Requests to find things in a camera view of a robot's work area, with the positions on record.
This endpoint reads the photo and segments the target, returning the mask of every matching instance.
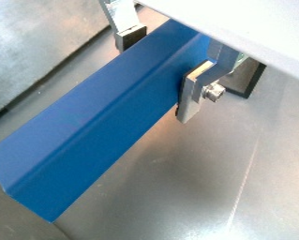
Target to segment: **white panel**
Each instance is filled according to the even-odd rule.
[[[299,0],[139,0],[299,78]]]

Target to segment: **metal plate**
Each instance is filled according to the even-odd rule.
[[[98,1],[0,1],[0,111],[107,25]]]
[[[299,78],[299,0],[138,2]]]

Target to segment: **metal clamp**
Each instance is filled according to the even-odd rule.
[[[206,98],[217,101],[226,89],[217,82],[221,77],[233,72],[240,52],[217,40],[210,41],[209,59],[186,75],[179,97],[177,118],[182,123],[201,110]]]
[[[121,53],[147,35],[147,27],[139,22],[133,0],[99,0],[111,28],[115,46]]]

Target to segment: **blue metal bar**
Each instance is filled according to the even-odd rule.
[[[55,221],[178,100],[210,38],[169,21],[0,142],[0,184]]]

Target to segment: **bolt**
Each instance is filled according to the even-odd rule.
[[[217,102],[220,98],[224,96],[225,92],[226,88],[221,84],[214,82],[205,87],[204,98],[208,98],[213,102]]]

